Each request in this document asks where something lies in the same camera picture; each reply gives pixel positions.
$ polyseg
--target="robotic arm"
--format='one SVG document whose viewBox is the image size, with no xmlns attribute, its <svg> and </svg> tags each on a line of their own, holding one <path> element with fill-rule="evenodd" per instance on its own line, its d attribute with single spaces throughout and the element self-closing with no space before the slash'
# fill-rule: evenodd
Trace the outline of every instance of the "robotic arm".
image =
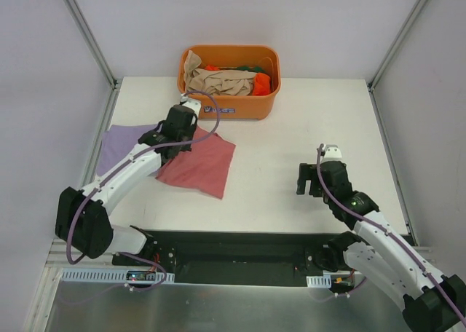
<svg viewBox="0 0 466 332">
<path fill-rule="evenodd" d="M 136 227 L 112 226 L 108 216 L 142 178 L 160 169 L 180 151 L 191 150 L 191 145 L 184 142 L 193 138 L 201 103 L 188 97 L 182 100 L 181 105 L 170 109 L 165 121 L 144 133 L 133 150 L 105 175 L 81 190 L 69 187 L 61 193 L 55 224 L 59 238 L 67 241 L 71 233 L 71 245 L 89 258 L 105 252 L 153 258 L 151 235 Z"/>
<path fill-rule="evenodd" d="M 364 274 L 397 304 L 413 332 L 447 331 L 460 316 L 464 322 L 466 285 L 461 279 L 428 263 L 368 195 L 352 189 L 338 146 L 327 145 L 318 154 L 316 165 L 299 165 L 296 193 L 304 194 L 306 181 L 311 181 L 309 194 L 322 197 L 353 232 L 332 239 L 315 263 L 331 272 L 346 264 Z"/>
</svg>

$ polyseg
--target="white wall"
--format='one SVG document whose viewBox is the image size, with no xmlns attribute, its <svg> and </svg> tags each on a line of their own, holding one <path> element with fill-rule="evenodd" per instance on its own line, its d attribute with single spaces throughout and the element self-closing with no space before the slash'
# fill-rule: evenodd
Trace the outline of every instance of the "white wall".
<svg viewBox="0 0 466 332">
<path fill-rule="evenodd" d="M 0 331 L 23 329 L 109 87 L 62 0 L 0 0 Z"/>
<path fill-rule="evenodd" d="M 420 242 L 464 280 L 465 13 L 465 0 L 431 0 L 375 92 Z"/>
<path fill-rule="evenodd" d="M 284 77 L 371 79 L 416 0 L 77 0 L 115 76 L 175 76 L 193 44 L 268 44 Z"/>
</svg>

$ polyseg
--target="beige cloth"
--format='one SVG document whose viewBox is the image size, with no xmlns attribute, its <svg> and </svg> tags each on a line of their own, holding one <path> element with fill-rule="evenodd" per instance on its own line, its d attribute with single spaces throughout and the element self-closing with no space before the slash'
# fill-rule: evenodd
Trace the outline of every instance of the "beige cloth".
<svg viewBox="0 0 466 332">
<path fill-rule="evenodd" d="M 255 72 L 209 71 L 198 68 L 201 63 L 201 58 L 190 50 L 184 62 L 186 91 L 201 90 L 214 95 L 249 95 L 252 92 Z"/>
</svg>

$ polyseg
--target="tabletop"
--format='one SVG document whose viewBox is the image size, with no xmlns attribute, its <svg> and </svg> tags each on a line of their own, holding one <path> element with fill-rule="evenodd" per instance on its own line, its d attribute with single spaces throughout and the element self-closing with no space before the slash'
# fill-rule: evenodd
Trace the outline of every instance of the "tabletop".
<svg viewBox="0 0 466 332">
<path fill-rule="evenodd" d="M 125 77 L 111 125 L 157 123 L 179 99 L 175 77 Z M 198 125 L 210 130 L 214 123 Z M 224 120 L 217 133 L 236 144 L 223 199 L 147 177 L 117 205 L 111 222 L 197 232 L 344 232 L 322 199 L 296 195 L 299 163 L 315 163 L 316 148 L 328 143 L 341 149 L 353 188 L 407 233 L 365 81 L 282 79 L 266 119 Z"/>
</svg>

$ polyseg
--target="logo on bin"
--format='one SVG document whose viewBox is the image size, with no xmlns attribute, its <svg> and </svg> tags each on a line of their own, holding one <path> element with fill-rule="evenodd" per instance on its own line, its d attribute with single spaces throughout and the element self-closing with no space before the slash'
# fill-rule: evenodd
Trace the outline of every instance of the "logo on bin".
<svg viewBox="0 0 466 332">
<path fill-rule="evenodd" d="M 204 112 L 217 112 L 212 106 L 204 106 Z M 220 108 L 222 114 L 234 114 L 234 108 Z"/>
</svg>

